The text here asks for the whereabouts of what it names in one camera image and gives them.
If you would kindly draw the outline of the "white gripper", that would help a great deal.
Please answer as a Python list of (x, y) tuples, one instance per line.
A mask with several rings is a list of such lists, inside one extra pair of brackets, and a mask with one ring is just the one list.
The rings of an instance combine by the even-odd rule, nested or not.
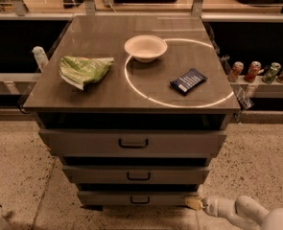
[(236, 219), (235, 201), (217, 195), (206, 196), (204, 199), (197, 196), (187, 196), (185, 204), (192, 210), (203, 211), (211, 217), (223, 219)]

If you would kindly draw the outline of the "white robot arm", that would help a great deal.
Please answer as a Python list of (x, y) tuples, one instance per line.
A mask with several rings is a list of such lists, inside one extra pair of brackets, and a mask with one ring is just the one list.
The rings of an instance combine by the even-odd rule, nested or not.
[(283, 230), (283, 208), (268, 210), (247, 195), (236, 199), (210, 195), (187, 196), (185, 205), (195, 211), (204, 211), (208, 216), (226, 219), (242, 230)]

